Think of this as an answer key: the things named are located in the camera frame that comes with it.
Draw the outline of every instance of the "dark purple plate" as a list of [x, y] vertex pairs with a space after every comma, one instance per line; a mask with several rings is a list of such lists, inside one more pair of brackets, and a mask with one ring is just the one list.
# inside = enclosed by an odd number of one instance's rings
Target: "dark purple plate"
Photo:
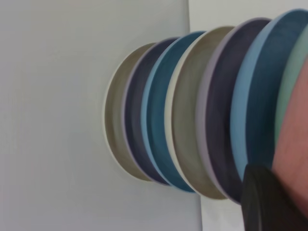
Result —
[[208, 62], [199, 88], [196, 130], [202, 161], [216, 187], [238, 204], [242, 181], [231, 150], [231, 99], [246, 52], [269, 21], [252, 19], [230, 31]]
[[153, 166], [143, 143], [141, 132], [141, 102], [149, 73], [164, 50], [177, 38], [169, 38], [152, 46], [131, 71], [122, 100], [122, 128], [124, 137], [136, 165], [153, 181], [168, 183]]

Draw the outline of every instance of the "white wall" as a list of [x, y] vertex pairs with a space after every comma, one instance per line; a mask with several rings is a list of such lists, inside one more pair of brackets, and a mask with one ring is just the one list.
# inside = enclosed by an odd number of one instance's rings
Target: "white wall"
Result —
[[126, 175], [101, 131], [133, 49], [189, 30], [185, 0], [0, 1], [0, 230], [199, 231], [196, 195]]
[[307, 0], [189, 0], [191, 31], [238, 25], [254, 17], [274, 18], [295, 8], [308, 9]]

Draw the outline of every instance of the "black object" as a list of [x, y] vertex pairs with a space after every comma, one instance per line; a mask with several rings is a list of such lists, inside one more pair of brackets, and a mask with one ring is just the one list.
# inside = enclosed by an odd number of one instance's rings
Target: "black object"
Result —
[[242, 212], [245, 231], [308, 231], [308, 219], [266, 167], [246, 166]]

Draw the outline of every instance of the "ceramic plate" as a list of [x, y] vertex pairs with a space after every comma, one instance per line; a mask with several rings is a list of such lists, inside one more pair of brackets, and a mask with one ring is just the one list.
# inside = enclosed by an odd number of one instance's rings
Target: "ceramic plate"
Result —
[[208, 31], [191, 44], [173, 72], [165, 106], [165, 131], [173, 162], [196, 192], [212, 199], [225, 197], [208, 177], [198, 152], [195, 106], [206, 64], [232, 28], [227, 26]]
[[167, 184], [157, 172], [145, 149], [141, 133], [141, 101], [146, 81], [155, 62], [177, 38], [169, 38], [152, 46], [136, 63], [130, 73], [122, 100], [124, 138], [133, 160], [150, 179]]
[[233, 88], [244, 56], [270, 19], [249, 20], [230, 31], [215, 49], [203, 75], [196, 108], [199, 152], [212, 181], [228, 198], [240, 203], [242, 181], [230, 144]]
[[308, 23], [293, 10], [268, 23], [250, 46], [231, 104], [231, 146], [241, 179], [247, 163], [271, 168], [278, 90], [287, 59]]
[[175, 66], [185, 50], [204, 32], [195, 32], [172, 43], [155, 63], [146, 83], [142, 107], [141, 127], [147, 152], [165, 180], [187, 192], [193, 190], [175, 168], [166, 143], [164, 108], [169, 81]]
[[275, 143], [278, 141], [279, 132], [283, 122], [285, 110], [288, 106], [297, 76], [308, 55], [308, 26], [298, 38], [285, 67], [279, 89], [276, 119], [275, 119]]
[[106, 143], [116, 162], [130, 175], [149, 181], [129, 155], [121, 128], [121, 100], [129, 74], [139, 58], [154, 43], [142, 46], [128, 55], [111, 78], [103, 105], [103, 131]]

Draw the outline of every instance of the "light gray background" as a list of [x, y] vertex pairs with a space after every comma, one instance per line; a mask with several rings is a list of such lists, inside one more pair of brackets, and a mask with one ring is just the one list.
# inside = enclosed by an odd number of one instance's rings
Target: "light gray background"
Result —
[[126, 175], [101, 130], [135, 48], [188, 33], [185, 0], [0, 1], [0, 230], [199, 231], [198, 196]]

